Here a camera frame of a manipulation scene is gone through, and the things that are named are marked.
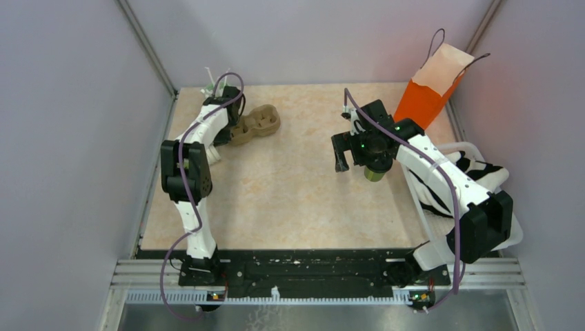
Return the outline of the green paper coffee cup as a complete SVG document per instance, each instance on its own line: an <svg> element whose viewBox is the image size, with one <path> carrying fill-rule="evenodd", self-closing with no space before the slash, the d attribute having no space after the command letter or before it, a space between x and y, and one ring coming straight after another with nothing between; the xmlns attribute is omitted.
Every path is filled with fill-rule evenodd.
<svg viewBox="0 0 585 331"><path fill-rule="evenodd" d="M386 172L377 172L377 171L371 170L368 167L364 168L364 177L368 181L373 182L373 183L381 181L384 178L385 174L386 174Z"/></svg>

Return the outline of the black plastic cup lid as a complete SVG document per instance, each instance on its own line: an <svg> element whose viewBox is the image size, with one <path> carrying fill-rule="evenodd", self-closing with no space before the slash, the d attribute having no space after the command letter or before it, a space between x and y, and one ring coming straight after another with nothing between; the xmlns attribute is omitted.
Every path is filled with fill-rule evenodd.
<svg viewBox="0 0 585 331"><path fill-rule="evenodd" d="M393 158L389 154L387 140L383 137L368 137L364 142L366 152L366 166L377 172L387 172L391 169Z"/></svg>

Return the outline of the stack of green paper cups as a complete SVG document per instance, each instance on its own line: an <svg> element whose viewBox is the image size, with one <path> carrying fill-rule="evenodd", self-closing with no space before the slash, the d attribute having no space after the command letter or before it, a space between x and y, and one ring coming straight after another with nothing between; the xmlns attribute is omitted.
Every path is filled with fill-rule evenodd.
<svg viewBox="0 0 585 331"><path fill-rule="evenodd" d="M209 166L212 166L221 161L221 156L219 155L219 152L214 147L214 145L211 145L208 148L206 148L206 156Z"/></svg>

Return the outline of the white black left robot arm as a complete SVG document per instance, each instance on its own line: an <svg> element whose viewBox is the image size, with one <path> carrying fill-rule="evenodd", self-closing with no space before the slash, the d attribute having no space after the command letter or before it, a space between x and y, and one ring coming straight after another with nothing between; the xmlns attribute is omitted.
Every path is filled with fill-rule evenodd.
<svg viewBox="0 0 585 331"><path fill-rule="evenodd" d="M207 197L212 191L208 153L217 136L239 121L243 92L226 86L220 95L207 97L196 119L175 140L165 140L160 149L161 187L174 203L185 232L186 254L201 260L195 276L205 285L218 282L221 266L212 256L217 244L211 235Z"/></svg>

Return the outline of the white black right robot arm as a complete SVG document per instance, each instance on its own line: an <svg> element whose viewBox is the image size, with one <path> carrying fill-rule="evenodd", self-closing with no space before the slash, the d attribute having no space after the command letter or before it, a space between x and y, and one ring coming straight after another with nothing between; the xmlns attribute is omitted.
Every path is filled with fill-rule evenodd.
<svg viewBox="0 0 585 331"><path fill-rule="evenodd" d="M463 152L443 154L413 120L394 121L380 100L361 108L347 100L341 115L351 128L331 138L336 172L349 169L346 152L372 182L398 162L417 182L420 203L453 218L448 234L408 255L404 274L411 283L423 284L441 265L474 263L522 240L513 198L499 189L509 176L505 168L467 159Z"/></svg>

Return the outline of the brown cardboard cup carrier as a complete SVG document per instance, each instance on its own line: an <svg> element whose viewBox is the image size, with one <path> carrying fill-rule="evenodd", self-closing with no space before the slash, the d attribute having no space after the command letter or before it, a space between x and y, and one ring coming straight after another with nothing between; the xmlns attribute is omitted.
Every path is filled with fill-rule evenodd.
<svg viewBox="0 0 585 331"><path fill-rule="evenodd" d="M255 137L266 137L278 131L281 118L274 105L265 104L243 115L239 123L230 131L229 145L238 146L250 142Z"/></svg>

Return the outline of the orange paper bag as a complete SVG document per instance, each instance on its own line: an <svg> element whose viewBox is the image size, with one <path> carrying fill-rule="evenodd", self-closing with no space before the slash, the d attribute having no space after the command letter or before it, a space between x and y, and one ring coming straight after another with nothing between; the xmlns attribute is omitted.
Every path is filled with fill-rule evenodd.
<svg viewBox="0 0 585 331"><path fill-rule="evenodd" d="M441 36L435 44L434 38ZM396 122L411 119L427 129L443 110L460 81L472 65L490 56L474 57L445 42L446 31L438 29L429 45L427 57L409 80L394 113Z"/></svg>

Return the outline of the white plastic basket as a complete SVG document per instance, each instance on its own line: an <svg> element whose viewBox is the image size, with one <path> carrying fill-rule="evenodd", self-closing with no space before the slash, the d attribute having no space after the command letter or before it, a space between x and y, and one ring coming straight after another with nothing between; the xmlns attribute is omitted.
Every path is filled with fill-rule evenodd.
<svg viewBox="0 0 585 331"><path fill-rule="evenodd" d="M430 146L427 151L430 161L406 148L398 154L413 163L405 177L420 215L431 208L452 225L448 234L430 237L410 252L423 268L474 263L523 239L513 200L498 188L509 176L506 168L486 163L471 143Z"/></svg>

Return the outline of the aluminium frame rail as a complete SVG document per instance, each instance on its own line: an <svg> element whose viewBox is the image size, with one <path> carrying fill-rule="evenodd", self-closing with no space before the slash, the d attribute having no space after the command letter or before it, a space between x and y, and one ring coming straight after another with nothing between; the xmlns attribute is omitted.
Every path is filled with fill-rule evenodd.
<svg viewBox="0 0 585 331"><path fill-rule="evenodd" d="M122 15L124 16L124 19L126 20L127 24L132 30L132 33L134 34L135 39L139 44L139 47L146 56L146 59L150 67L153 69L158 80L163 85L167 93L171 96L171 98L176 99L178 94L177 89L170 80L168 73L163 67L163 63L161 62L154 47L152 46L145 30L141 26L139 19L135 14L135 11L132 9L132 6L130 5L130 2L127 0L114 0L114 2L120 9Z"/></svg>

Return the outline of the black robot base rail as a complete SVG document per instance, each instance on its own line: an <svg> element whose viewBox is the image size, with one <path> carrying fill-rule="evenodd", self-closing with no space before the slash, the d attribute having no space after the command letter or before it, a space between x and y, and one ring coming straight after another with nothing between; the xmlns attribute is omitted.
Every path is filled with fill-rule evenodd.
<svg viewBox="0 0 585 331"><path fill-rule="evenodd" d="M218 250L196 261L169 254L181 287L208 288L210 301L268 298L391 298L409 285L450 285L445 265L415 266L409 249Z"/></svg>

